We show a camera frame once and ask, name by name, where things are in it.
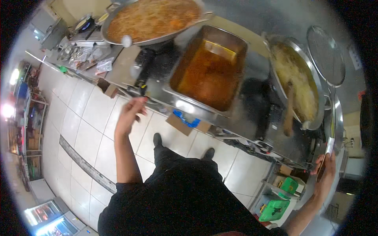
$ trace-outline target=wooden spatula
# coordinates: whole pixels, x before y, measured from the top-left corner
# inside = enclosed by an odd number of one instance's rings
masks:
[[[293,84],[287,83],[287,110],[285,115],[285,121],[283,122],[283,133],[290,137],[293,134],[293,102],[294,102],[294,88]]]

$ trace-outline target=black shoe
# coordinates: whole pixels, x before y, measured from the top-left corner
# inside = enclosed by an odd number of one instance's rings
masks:
[[[158,145],[163,145],[163,141],[159,133],[155,133],[153,135],[153,144],[155,145],[155,147]]]
[[[214,148],[209,148],[205,155],[203,156],[202,160],[212,160],[214,157],[215,149]]]

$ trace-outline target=mesh strainer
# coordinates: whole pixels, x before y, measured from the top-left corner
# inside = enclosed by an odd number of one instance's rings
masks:
[[[345,79],[345,63],[335,39],[318,26],[307,30],[308,53],[320,76],[334,88]]]

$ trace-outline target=hand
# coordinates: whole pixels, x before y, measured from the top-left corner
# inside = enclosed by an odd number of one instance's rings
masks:
[[[146,97],[133,98],[122,107],[114,131],[114,139],[128,136],[131,133],[131,127],[134,121],[140,121],[140,117],[137,115],[138,113],[147,115],[146,108],[143,107],[146,101]]]
[[[324,155],[319,155],[318,159],[316,160],[316,168],[315,170],[311,171],[310,174],[317,174],[318,169],[322,163]],[[324,165],[325,165],[325,170],[324,174],[322,176],[322,179],[320,180],[319,183],[315,184],[315,189],[314,189],[314,199],[320,204],[320,206],[324,203],[325,199],[327,198],[331,186],[333,183],[333,180],[335,179],[335,174],[336,174],[336,156],[335,152],[332,152],[332,155],[327,153],[324,158]]]

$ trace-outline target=black pants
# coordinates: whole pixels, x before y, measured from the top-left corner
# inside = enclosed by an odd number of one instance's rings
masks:
[[[213,169],[216,173],[218,173],[218,164],[213,160],[198,160],[197,158],[185,158],[162,145],[157,145],[153,149],[153,151],[155,153],[156,168],[161,169],[163,171],[172,168],[176,162],[187,162],[188,164],[190,164],[191,162],[200,161],[203,163],[203,165],[208,166],[209,168]]]

